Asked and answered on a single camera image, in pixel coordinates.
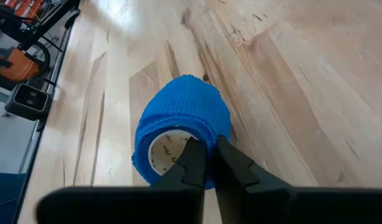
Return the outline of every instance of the black plastic mount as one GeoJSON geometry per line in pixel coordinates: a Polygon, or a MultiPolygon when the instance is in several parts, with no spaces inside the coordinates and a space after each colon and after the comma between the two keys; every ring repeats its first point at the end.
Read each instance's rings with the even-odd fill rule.
{"type": "Polygon", "coordinates": [[[4,109],[8,113],[35,121],[46,120],[52,99],[49,94],[25,83],[18,84],[11,91],[4,109]]]}
{"type": "MultiPolygon", "coordinates": [[[[70,187],[37,206],[44,223],[202,223],[207,149],[190,138],[151,187],[70,187]]],[[[382,190],[293,187],[219,137],[211,158],[220,215],[234,223],[382,223],[382,190]]]]}

